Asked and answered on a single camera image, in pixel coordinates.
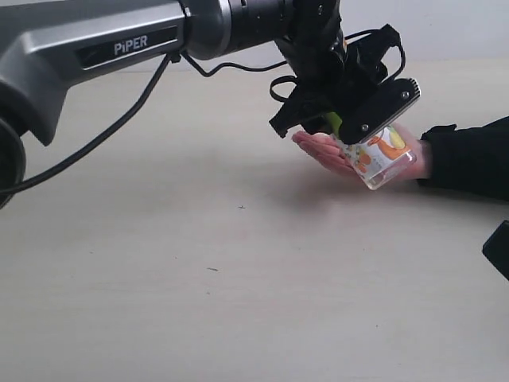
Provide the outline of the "person's open bare hand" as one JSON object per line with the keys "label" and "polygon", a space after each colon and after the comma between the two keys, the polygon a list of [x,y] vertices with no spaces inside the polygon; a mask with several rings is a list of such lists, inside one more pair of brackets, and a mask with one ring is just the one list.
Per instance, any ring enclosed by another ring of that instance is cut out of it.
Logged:
{"label": "person's open bare hand", "polygon": [[[393,124],[393,128],[410,145],[416,155],[416,162],[407,170],[400,173],[396,181],[417,181],[429,179],[432,172],[432,152],[429,143],[417,139],[410,131],[399,123]],[[361,181],[354,169],[348,164],[347,159],[335,141],[326,134],[310,135],[305,131],[297,131],[291,140],[299,146],[325,169],[330,172],[353,181]]]}

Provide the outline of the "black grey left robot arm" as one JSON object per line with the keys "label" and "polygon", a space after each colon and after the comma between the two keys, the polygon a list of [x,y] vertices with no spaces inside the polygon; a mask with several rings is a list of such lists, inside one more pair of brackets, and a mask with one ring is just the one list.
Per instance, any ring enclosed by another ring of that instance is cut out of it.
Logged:
{"label": "black grey left robot arm", "polygon": [[[267,42],[292,68],[294,90],[270,125],[295,126],[364,142],[420,95],[412,79],[389,73],[383,57],[402,45],[389,25],[345,36],[338,1],[51,1],[1,7],[1,202],[73,165],[124,126],[147,101],[168,64],[197,66]],[[52,142],[68,90],[145,60],[162,61],[120,119],[84,148],[25,179],[21,137]]]}

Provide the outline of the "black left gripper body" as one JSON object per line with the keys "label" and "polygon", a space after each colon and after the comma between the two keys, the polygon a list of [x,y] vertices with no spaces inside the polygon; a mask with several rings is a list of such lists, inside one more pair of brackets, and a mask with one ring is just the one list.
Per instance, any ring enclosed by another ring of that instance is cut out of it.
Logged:
{"label": "black left gripper body", "polygon": [[383,57],[391,48],[400,47],[400,34],[391,25],[367,29],[345,36],[341,24],[323,29],[306,26],[276,40],[276,46],[293,70],[274,84],[292,82],[287,97],[277,94],[282,105],[288,100],[310,101],[313,118],[335,112],[346,119],[381,85],[390,82]]}

